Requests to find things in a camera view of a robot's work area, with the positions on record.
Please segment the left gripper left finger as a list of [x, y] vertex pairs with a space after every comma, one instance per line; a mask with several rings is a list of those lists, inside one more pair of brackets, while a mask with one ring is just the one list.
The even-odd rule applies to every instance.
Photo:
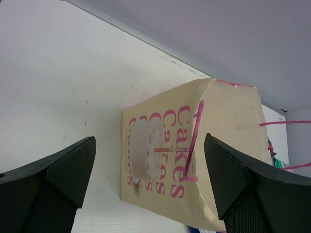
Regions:
[[2, 233], [70, 233], [86, 195], [95, 137], [0, 175]]

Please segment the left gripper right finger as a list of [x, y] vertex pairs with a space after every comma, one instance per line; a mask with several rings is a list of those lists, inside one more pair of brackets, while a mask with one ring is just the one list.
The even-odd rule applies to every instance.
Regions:
[[228, 233], [309, 233], [311, 180], [244, 154], [211, 134], [204, 142], [218, 218]]

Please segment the green white snack packet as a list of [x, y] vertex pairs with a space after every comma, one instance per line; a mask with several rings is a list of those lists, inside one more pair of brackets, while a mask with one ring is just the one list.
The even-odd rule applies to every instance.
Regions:
[[284, 170], [288, 170], [289, 165], [282, 162], [281, 160], [272, 157], [272, 164], [274, 167], [280, 168], [280, 169], [284, 169]]

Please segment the dark blue chip bag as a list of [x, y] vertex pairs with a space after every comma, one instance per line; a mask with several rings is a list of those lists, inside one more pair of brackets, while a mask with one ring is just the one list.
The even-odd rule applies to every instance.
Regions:
[[190, 233], [205, 233], [206, 230], [194, 228], [191, 226], [188, 226]]

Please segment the pink beige paper bag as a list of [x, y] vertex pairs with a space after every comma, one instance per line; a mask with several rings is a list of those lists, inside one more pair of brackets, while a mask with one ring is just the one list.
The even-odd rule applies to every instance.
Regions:
[[253, 86], [198, 79], [124, 109], [121, 199], [185, 225], [226, 231], [206, 164], [209, 133], [272, 166]]

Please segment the purple snack packet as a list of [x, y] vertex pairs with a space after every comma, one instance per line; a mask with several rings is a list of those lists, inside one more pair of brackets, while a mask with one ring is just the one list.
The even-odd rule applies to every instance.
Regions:
[[272, 142], [269, 138], [268, 138], [268, 151], [270, 153], [271, 158], [274, 157], [275, 155], [277, 155], [277, 153], [275, 153], [275, 151], [274, 151], [274, 147], [273, 147]]

